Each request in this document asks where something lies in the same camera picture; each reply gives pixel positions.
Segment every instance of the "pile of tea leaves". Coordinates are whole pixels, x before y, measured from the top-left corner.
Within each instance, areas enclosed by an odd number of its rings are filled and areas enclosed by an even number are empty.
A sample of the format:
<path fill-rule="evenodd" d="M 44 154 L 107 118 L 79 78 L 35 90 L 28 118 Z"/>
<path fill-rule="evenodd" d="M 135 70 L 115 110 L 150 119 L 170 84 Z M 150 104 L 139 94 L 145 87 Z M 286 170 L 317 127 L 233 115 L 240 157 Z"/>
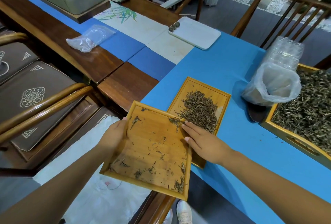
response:
<path fill-rule="evenodd" d="M 217 105 L 213 103 L 212 99 L 206 98 L 204 93 L 196 91 L 187 93 L 185 100 L 182 101 L 185 109 L 177 113 L 178 116 L 214 133 L 217 125 L 215 115 Z"/>
<path fill-rule="evenodd" d="M 322 70 L 297 73 L 302 85 L 299 96 L 280 103 L 271 121 L 331 155 L 331 73 Z"/>

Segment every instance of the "person's left hand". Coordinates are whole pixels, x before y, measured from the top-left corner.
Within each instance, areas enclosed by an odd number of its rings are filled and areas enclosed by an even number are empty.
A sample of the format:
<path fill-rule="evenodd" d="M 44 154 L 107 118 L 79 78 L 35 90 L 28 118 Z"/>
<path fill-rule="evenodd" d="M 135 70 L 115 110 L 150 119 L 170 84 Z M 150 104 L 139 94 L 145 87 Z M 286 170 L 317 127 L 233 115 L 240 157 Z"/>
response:
<path fill-rule="evenodd" d="M 110 125 L 102 135 L 97 146 L 101 147 L 103 150 L 106 149 L 109 151 L 114 151 L 123 139 L 126 120 L 126 117 L 124 117 L 121 121 L 117 121 Z"/>

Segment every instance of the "forearm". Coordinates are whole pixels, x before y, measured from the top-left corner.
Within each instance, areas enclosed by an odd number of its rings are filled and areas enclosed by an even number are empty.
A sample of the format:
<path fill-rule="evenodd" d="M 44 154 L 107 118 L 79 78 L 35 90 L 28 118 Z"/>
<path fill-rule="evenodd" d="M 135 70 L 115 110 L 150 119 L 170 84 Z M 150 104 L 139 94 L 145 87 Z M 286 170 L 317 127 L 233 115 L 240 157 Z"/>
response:
<path fill-rule="evenodd" d="M 233 151 L 222 164 L 286 224 L 328 223 L 331 204 Z"/>
<path fill-rule="evenodd" d="M 58 224 L 96 169 L 112 156 L 99 146 L 0 216 L 0 223 Z"/>

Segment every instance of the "power strip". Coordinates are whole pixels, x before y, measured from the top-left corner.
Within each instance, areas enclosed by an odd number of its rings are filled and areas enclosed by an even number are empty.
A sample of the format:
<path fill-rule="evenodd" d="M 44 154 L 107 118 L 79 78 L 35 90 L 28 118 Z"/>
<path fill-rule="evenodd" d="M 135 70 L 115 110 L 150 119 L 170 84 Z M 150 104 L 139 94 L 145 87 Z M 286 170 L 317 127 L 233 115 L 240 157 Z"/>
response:
<path fill-rule="evenodd" d="M 164 7 L 165 9 L 168 9 L 169 7 L 172 7 L 173 5 L 176 5 L 180 1 L 182 1 L 182 0 L 168 0 L 167 2 L 164 2 L 160 6 Z"/>

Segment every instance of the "person's right hand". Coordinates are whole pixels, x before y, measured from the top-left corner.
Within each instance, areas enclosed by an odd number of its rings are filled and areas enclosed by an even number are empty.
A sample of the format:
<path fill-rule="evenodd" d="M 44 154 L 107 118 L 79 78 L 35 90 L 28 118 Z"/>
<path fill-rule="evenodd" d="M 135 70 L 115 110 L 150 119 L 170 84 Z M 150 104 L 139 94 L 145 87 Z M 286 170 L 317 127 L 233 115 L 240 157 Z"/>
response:
<path fill-rule="evenodd" d="M 182 128 L 191 136 L 185 137 L 188 144 L 203 159 L 209 162 L 223 165 L 223 162 L 232 153 L 232 149 L 222 140 L 208 131 L 185 121 Z"/>

